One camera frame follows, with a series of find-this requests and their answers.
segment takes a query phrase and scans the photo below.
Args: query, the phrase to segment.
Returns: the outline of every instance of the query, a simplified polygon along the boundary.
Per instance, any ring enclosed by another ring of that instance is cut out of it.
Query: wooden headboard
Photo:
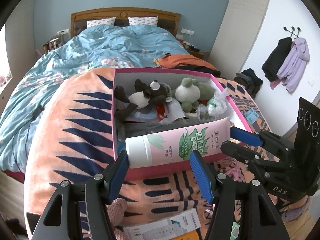
[[[71,38],[87,28],[87,21],[116,17],[115,26],[129,26],[128,17],[158,16],[158,27],[177,35],[181,14],[148,8],[113,7],[88,10],[71,15]]]

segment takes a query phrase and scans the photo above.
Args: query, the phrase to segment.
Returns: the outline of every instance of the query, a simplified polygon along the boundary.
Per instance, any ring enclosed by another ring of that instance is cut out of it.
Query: blue floral duvet
[[[168,31],[150,25],[90,27],[42,56],[12,93],[0,120],[0,170],[25,172],[41,108],[60,84],[101,66],[155,67],[166,53],[188,54]]]

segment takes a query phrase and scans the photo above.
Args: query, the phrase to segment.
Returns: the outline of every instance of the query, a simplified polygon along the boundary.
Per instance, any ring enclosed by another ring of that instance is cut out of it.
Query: pillow
[[[116,20],[116,17],[101,19],[101,20],[87,21],[87,28],[92,27],[92,26],[101,25],[101,24],[115,25],[115,20]]]
[[[152,26],[158,25],[158,16],[157,17],[128,17],[130,25],[137,24],[147,24]]]

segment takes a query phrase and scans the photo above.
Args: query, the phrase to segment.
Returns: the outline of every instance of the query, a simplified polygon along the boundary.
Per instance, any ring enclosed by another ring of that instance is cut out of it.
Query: blue wall
[[[229,0],[35,0],[34,35],[36,48],[42,51],[57,31],[70,28],[74,12],[106,7],[143,7],[180,13],[181,28],[193,30],[191,43],[211,51]]]

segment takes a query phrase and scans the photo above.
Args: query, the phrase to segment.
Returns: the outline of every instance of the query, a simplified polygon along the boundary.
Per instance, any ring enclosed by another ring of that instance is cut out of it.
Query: white door
[[[269,0],[230,0],[208,62],[233,80],[250,54]]]

